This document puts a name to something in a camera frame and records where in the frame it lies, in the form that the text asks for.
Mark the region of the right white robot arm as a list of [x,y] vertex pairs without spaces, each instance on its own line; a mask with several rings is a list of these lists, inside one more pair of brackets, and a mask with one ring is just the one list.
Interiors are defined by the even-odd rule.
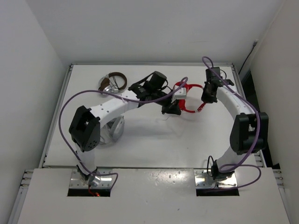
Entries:
[[254,153],[267,147],[269,117],[249,105],[236,91],[230,79],[222,79],[220,68],[206,69],[201,100],[206,104],[221,101],[234,119],[229,147],[211,167],[212,178],[224,179]]

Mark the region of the red headphones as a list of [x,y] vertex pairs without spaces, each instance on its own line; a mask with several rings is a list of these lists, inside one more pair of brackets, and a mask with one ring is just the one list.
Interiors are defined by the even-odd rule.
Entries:
[[188,92],[192,88],[200,88],[203,90],[204,87],[200,84],[185,84],[183,88],[186,88],[187,90],[187,97],[185,100],[179,100],[179,107],[181,111],[186,113],[201,112],[206,103],[203,103],[199,97],[195,96],[196,91],[192,91],[190,96],[188,96]]

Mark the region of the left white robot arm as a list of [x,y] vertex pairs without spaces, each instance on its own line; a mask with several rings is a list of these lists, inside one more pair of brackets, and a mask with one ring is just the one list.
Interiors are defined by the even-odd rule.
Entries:
[[174,97],[176,91],[166,94],[163,90],[168,87],[164,74],[154,71],[140,81],[132,84],[127,90],[120,88],[121,95],[92,108],[79,107],[69,133],[78,148],[75,157],[78,160],[77,170],[84,181],[92,176],[101,176],[94,163],[93,150],[101,142],[101,130],[108,127],[109,137],[118,140],[123,133],[123,114],[145,104],[156,103],[162,107],[162,114],[181,115],[179,100]]

